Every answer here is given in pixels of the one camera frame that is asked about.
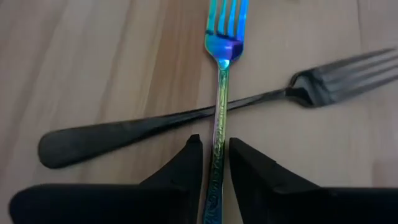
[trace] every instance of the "cutlery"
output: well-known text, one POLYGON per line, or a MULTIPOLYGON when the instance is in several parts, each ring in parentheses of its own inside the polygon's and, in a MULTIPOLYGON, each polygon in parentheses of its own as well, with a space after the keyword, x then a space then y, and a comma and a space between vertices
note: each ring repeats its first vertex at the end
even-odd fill
MULTIPOLYGON (((394 54, 395 49, 384 49, 298 72, 287 88, 232 101, 228 110, 282 99, 304 108, 347 100, 398 79, 398 56, 394 54)), ((214 113, 215 107, 209 106, 153 118, 52 131, 40 140, 39 158, 52 169, 69 166, 214 113)))
POLYGON ((208 177, 207 196, 203 211, 203 223, 221 224, 223 217, 223 174, 224 174, 224 147, 225 125, 228 106, 228 79, 229 68, 243 53, 244 30, 248 12, 248 0, 242 0, 238 25, 235 30, 235 13, 237 0, 232 0, 229 19, 226 23, 228 0, 223 0, 221 14, 215 31, 217 0, 211 0, 205 47, 218 66, 218 86, 213 128, 213 144, 211 149, 211 162, 208 177))

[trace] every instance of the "rainbow fork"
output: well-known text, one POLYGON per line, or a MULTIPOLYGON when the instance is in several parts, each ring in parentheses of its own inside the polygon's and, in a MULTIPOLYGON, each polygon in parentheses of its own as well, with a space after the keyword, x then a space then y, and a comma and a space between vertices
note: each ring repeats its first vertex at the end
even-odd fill
POLYGON ((237 0, 232 0, 227 31, 225 31, 227 3, 228 0, 223 0, 217 30, 215 31, 217 0, 211 0, 205 36, 205 47, 218 65, 216 116, 208 189, 205 209, 203 211, 203 222, 206 224, 222 223, 225 123, 228 104, 229 67, 243 53, 244 30, 249 1, 241 0, 236 32, 235 14, 237 0))

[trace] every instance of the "black fork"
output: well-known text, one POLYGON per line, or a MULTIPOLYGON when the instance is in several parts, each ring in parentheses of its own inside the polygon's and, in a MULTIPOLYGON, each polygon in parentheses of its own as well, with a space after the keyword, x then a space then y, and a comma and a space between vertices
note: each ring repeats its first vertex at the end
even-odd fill
MULTIPOLYGON (((228 110, 288 99, 319 108, 358 96, 398 79, 396 49, 384 49, 296 73, 287 88, 228 103, 228 110)), ((39 143, 39 158, 61 168, 214 115, 215 107, 117 123, 52 131, 39 143)))

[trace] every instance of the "wooden table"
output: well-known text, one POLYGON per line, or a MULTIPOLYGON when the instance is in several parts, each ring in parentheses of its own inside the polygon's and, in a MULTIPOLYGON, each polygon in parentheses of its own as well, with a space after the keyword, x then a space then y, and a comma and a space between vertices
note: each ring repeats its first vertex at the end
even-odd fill
MULTIPOLYGON (((397 8, 395 0, 251 0, 229 98, 397 45, 397 8)), ((0 223, 10 222, 7 203, 18 190, 138 183, 193 133, 204 143, 207 173, 211 119, 67 169, 46 169, 37 158, 39 138, 53 129, 213 104, 216 66, 203 47, 207 12, 208 0, 0 0, 0 223)), ((397 85, 319 110, 275 102, 234 111, 228 137, 319 185, 398 187, 397 85)), ((241 223, 228 163, 224 201, 224 222, 241 223)))

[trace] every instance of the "black object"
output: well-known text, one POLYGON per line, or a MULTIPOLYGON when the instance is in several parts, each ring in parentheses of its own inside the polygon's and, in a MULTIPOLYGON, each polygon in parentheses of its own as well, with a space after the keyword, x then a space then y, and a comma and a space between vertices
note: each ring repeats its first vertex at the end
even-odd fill
POLYGON ((319 187, 236 138, 229 160, 245 224, 398 223, 398 189, 319 187))
POLYGON ((10 203, 15 224, 197 221, 203 151, 199 135, 139 185, 39 185, 10 203))
MULTIPOLYGON (((288 99, 306 108, 337 103, 398 79, 396 74, 388 76, 388 72, 398 68, 398 65, 385 66, 398 56, 364 64, 367 60, 393 51, 395 49, 371 52, 299 72, 292 77, 287 88, 232 101, 228 109, 281 99, 288 99)), ((39 158, 48 168, 69 166, 211 116, 214 112, 214 106, 211 106, 154 118, 52 131, 40 140, 39 158)))
MULTIPOLYGON (((398 189, 319 187, 236 138, 229 160, 245 224, 398 223, 398 189)), ((10 214, 15 224, 196 223, 201 163, 196 135, 139 185, 32 187, 14 196, 10 214)))

